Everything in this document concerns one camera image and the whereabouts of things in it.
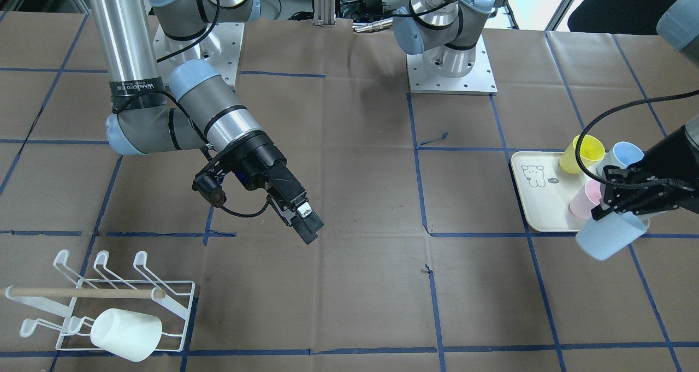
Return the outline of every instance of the plastic cup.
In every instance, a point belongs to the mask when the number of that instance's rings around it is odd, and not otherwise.
[[[572,198],[568,207],[576,217],[588,220],[592,216],[590,211],[599,205],[601,199],[600,183],[596,180],[589,180]]]
[[[618,168],[627,168],[632,164],[643,159],[643,151],[636,145],[626,141],[620,141],[605,155],[605,158],[597,165],[597,174],[604,177],[605,166],[617,166]]]
[[[587,220],[585,226],[575,235],[575,240],[588,255],[597,260],[606,260],[644,235],[646,231],[646,223],[633,212],[612,212],[598,221]]]
[[[559,160],[559,166],[569,174],[579,174],[582,171],[579,165],[577,165],[577,161],[575,161],[575,145],[577,145],[577,139],[579,137],[580,136],[577,135],[572,139],[572,143],[566,148],[566,151],[561,155],[561,159]],[[585,167],[590,167],[604,157],[605,146],[591,135],[585,135],[585,138],[582,139],[582,146],[580,147],[580,158]]]
[[[95,319],[90,341],[132,362],[145,360],[155,350],[163,334],[157,316],[111,308]]]

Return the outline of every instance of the black cable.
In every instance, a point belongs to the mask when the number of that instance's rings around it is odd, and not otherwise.
[[[221,207],[221,209],[223,210],[223,212],[225,212],[229,215],[233,215],[234,217],[250,218],[250,217],[259,217],[260,215],[262,215],[263,212],[265,212],[267,207],[269,207],[269,201],[265,202],[264,205],[262,206],[262,209],[260,209],[259,211],[257,211],[254,214],[242,214],[239,212],[231,211],[226,207]]]
[[[444,8],[444,6],[447,6],[448,4],[449,4],[449,2],[444,2],[444,3],[440,4],[439,6],[437,6],[437,7],[434,8],[434,9],[429,9],[429,10],[427,10],[427,11],[421,11],[421,12],[419,12],[419,13],[391,14],[390,16],[391,16],[391,17],[419,17],[419,16],[424,16],[425,14],[430,14],[430,13],[432,13],[432,12],[434,12],[434,11],[437,11],[437,10],[439,10],[439,9],[441,9],[441,8]]]
[[[202,131],[199,130],[199,128],[197,127],[197,124],[195,124],[194,121],[192,121],[192,118],[189,116],[189,113],[187,112],[187,110],[185,110],[185,108],[182,107],[180,102],[178,102],[177,99],[175,99],[175,96],[172,96],[172,94],[169,93],[168,91],[146,91],[146,92],[138,93],[137,95],[129,98],[129,100],[127,100],[124,103],[124,105],[121,106],[120,108],[112,109],[112,113],[113,114],[121,113],[130,104],[132,104],[134,100],[137,100],[138,98],[145,96],[145,95],[150,95],[151,93],[160,93],[161,95],[165,95],[168,99],[173,101],[173,103],[175,103],[177,108],[180,109],[180,111],[182,111],[182,113],[187,117],[187,119],[189,120],[189,123],[192,124],[192,128],[194,128],[194,131],[199,135],[199,138],[202,139],[203,142],[208,143],[208,140],[206,139],[206,137],[204,137],[204,133],[202,133]]]
[[[277,0],[277,2],[279,3],[279,12],[278,12],[277,15],[274,17],[274,19],[278,19],[279,16],[280,16],[280,14],[282,14],[282,0]]]
[[[580,169],[590,178],[593,180],[596,180],[597,182],[608,185],[610,187],[615,187],[615,188],[623,188],[624,190],[641,190],[642,188],[650,188],[650,187],[656,187],[660,185],[666,185],[667,187],[677,187],[677,188],[685,188],[686,183],[681,180],[672,180],[672,179],[662,179],[662,180],[653,180],[649,182],[642,182],[640,184],[619,184],[616,182],[611,182],[607,181],[604,178],[601,178],[597,176],[596,174],[592,173],[590,170],[585,167],[585,164],[582,163],[582,158],[580,157],[580,148],[582,146],[582,140],[583,138],[589,133],[590,129],[592,129],[593,126],[595,126],[599,121],[603,120],[607,116],[610,116],[617,111],[624,110],[625,108],[633,107],[636,105],[642,105],[642,104],[649,104],[649,103],[656,103],[656,102],[664,102],[664,101],[676,101],[678,99],[684,99],[684,98],[690,98],[691,96],[696,96],[699,95],[699,90],[697,91],[692,91],[692,92],[687,92],[687,93],[682,93],[679,95],[672,95],[672,96],[661,96],[658,98],[650,98],[650,99],[642,99],[639,101],[633,101],[629,102],[626,104],[622,104],[620,106],[616,106],[615,108],[612,108],[611,110],[607,110],[604,113],[602,113],[600,116],[597,118],[594,118],[592,122],[587,125],[582,133],[580,133],[579,138],[577,139],[577,144],[575,145],[575,161],[577,161],[577,165],[579,165]]]
[[[218,24],[218,16],[219,16],[220,11],[221,11],[221,0],[216,0],[216,13],[214,14],[214,19],[211,22],[211,26],[206,30],[206,32],[204,32],[204,34],[202,34],[202,36],[200,36],[199,39],[196,39],[192,43],[187,44],[187,46],[184,46],[184,48],[178,49],[177,51],[170,53],[170,54],[167,54],[167,55],[163,56],[162,58],[158,58],[157,62],[160,63],[162,61],[165,61],[167,59],[172,58],[173,56],[180,55],[181,53],[183,53],[183,52],[193,48],[197,44],[201,43],[203,39],[205,39],[205,38],[207,38],[207,36],[209,36],[209,33],[211,33],[211,31],[213,31],[215,26]]]

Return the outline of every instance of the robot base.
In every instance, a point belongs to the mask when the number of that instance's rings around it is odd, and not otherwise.
[[[185,53],[158,63],[158,72],[163,78],[163,83],[169,85],[170,74],[177,66],[193,58],[205,58],[211,65],[221,73],[221,77],[226,84],[235,86],[235,76],[238,75],[238,61],[240,61],[240,48],[242,47],[242,32],[244,23],[226,22],[219,23],[213,31],[212,37],[203,39],[198,46],[185,51]],[[172,40],[163,33],[162,27],[158,27],[153,40],[155,56],[160,58],[172,52],[168,49],[168,42]]]
[[[473,69],[462,78],[447,78],[430,70],[422,54],[407,55],[407,76],[411,93],[445,93],[451,95],[489,95],[497,93],[483,38],[476,44]]]

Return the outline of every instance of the tray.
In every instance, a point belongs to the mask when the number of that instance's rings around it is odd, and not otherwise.
[[[569,174],[559,166],[562,152],[519,151],[512,155],[514,173],[524,217],[534,230],[578,231],[584,220],[574,216],[568,204],[590,178],[584,173]],[[589,167],[593,173],[597,163]]]

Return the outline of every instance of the metal cylinder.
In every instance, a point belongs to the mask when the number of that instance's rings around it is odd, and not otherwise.
[[[462,78],[473,68],[476,61],[476,49],[456,50],[439,46],[422,54],[430,70],[447,78]]]
[[[190,109],[192,120],[217,151],[247,133],[262,130],[220,75],[189,90],[180,103]]]
[[[90,0],[112,81],[158,78],[143,0]]]
[[[440,4],[444,3],[444,0],[410,0],[410,8],[412,12],[419,14],[437,8]],[[456,21],[457,15],[457,4],[450,3],[446,4],[443,8],[424,14],[418,18],[429,26],[442,28]]]
[[[153,9],[163,33],[170,39],[193,40],[206,31],[206,15],[200,13],[197,0],[176,0]]]

